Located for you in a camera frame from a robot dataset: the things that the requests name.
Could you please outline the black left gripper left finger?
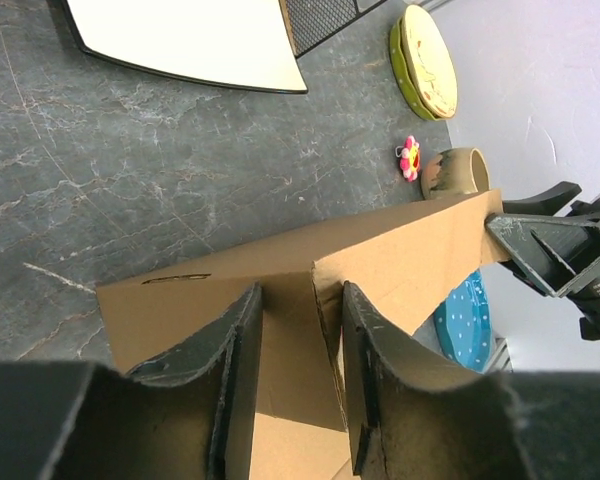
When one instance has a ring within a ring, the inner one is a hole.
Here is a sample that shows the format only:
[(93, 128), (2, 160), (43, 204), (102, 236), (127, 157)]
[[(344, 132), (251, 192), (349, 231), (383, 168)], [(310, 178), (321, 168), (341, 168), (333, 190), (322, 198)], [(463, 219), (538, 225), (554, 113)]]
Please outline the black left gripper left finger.
[(248, 478), (262, 327), (253, 284), (124, 374), (0, 361), (0, 479)]

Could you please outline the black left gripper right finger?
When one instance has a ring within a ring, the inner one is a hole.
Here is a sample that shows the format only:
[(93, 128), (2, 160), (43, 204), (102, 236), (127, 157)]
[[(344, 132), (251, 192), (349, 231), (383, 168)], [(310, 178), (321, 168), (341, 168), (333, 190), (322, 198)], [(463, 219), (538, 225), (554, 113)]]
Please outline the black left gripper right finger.
[(343, 290), (346, 414), (364, 479), (600, 479), (600, 373), (479, 374)]

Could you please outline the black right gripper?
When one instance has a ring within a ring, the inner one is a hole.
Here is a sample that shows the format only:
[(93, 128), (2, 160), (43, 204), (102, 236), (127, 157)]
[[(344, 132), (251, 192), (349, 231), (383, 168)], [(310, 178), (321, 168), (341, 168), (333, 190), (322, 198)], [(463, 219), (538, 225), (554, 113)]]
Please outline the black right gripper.
[(532, 197), (504, 201), (506, 214), (490, 216), (486, 228), (529, 283), (577, 306), (583, 340), (600, 341), (600, 194), (591, 202), (575, 201), (568, 217), (548, 217), (580, 193), (578, 184), (559, 182)]

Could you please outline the brown cardboard box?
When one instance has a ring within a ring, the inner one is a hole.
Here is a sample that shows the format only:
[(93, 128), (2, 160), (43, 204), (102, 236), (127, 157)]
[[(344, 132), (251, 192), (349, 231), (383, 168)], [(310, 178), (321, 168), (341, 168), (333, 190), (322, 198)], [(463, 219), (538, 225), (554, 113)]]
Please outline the brown cardboard box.
[(129, 371), (219, 317), (251, 284), (263, 335), (250, 475), (335, 479), (349, 463), (339, 365), (342, 288), (357, 284), (406, 333), (505, 254), (485, 219), (496, 190), (333, 218), (96, 290), (112, 355)]

